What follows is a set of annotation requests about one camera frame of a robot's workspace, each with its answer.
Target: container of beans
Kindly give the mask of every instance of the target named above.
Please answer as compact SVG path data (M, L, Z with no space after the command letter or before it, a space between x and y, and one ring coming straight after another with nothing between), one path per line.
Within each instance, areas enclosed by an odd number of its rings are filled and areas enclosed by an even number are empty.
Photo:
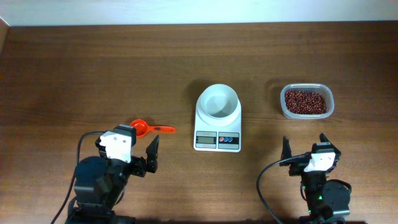
M335 109L330 89L322 84L297 83L280 93L283 114L288 119L322 119Z

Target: white digital scale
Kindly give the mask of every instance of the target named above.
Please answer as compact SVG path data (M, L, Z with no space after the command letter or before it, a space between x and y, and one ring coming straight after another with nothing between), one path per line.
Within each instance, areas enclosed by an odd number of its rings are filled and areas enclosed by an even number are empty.
M241 102L223 84L209 86L199 97L195 111L193 148L198 151L241 150Z

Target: red beans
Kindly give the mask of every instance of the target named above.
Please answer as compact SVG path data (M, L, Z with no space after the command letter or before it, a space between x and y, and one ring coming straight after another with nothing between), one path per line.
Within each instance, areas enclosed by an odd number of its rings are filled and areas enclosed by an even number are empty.
M319 93L289 90L285 92L287 109L297 114L326 113L325 99Z

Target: measuring scoop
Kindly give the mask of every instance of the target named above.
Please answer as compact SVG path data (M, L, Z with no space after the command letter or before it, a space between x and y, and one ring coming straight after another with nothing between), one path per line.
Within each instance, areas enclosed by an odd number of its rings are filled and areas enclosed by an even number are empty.
M137 130L137 138L144 137L149 131L159 133L174 133L177 131L176 128L170 126L149 126L144 120L134 120L130 126L133 126Z

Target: white backdrop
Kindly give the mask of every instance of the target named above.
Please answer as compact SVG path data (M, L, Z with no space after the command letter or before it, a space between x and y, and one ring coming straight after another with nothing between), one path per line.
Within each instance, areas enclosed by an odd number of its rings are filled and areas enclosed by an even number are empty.
M398 20L398 0L0 0L10 26Z

